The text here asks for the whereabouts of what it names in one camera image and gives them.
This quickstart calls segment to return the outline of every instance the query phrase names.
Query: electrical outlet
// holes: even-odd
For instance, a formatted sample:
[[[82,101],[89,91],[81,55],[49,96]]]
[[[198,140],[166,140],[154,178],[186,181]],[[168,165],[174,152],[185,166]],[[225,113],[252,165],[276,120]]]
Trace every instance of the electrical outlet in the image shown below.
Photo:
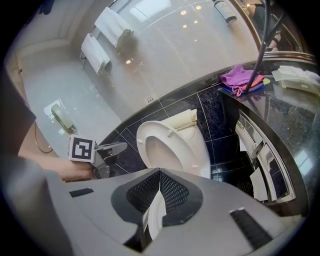
[[[151,95],[147,96],[145,99],[144,99],[144,102],[146,104],[150,104],[152,102],[154,102],[155,100],[157,100],[158,98],[156,97],[156,94],[152,93]]]

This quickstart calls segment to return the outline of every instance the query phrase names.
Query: toilet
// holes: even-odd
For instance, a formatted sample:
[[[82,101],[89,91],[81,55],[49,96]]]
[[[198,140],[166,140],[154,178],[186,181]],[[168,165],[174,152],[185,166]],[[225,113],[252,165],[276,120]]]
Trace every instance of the toilet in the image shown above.
[[[159,121],[147,121],[138,128],[136,142],[148,168],[167,168],[211,178],[209,152],[196,124],[176,130]],[[162,229],[162,218],[166,214],[165,199],[159,190],[144,216],[148,218],[152,240]]]

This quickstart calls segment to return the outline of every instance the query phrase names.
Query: purple towel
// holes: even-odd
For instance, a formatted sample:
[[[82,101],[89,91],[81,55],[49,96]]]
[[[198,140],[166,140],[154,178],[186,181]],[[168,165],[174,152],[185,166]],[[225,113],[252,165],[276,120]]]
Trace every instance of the purple towel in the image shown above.
[[[249,82],[252,73],[253,70],[244,70],[241,65],[237,65],[220,78],[226,86],[240,86]]]

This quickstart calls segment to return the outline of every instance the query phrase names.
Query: dark marble countertop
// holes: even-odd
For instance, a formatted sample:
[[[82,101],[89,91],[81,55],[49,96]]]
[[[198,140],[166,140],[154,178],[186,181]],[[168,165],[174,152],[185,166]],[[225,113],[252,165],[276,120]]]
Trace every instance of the dark marble countertop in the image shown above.
[[[271,140],[275,146],[277,140],[283,142],[302,176],[311,202],[320,181],[320,97],[282,88],[273,78],[268,78],[271,83],[265,88],[241,97],[230,95],[223,88],[219,90],[262,119],[277,135]]]

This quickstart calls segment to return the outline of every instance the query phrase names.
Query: white towel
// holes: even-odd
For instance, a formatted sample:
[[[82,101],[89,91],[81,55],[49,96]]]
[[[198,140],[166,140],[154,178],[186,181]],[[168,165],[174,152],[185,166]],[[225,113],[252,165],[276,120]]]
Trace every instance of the white towel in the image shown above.
[[[110,61],[108,54],[97,39],[89,34],[86,35],[81,45],[81,50],[97,74],[104,69],[106,64]]]
[[[162,124],[170,126],[176,130],[181,130],[197,124],[197,110],[186,110],[173,115],[163,121]]]
[[[133,35],[130,25],[116,12],[106,7],[94,25],[116,48],[121,48]]]

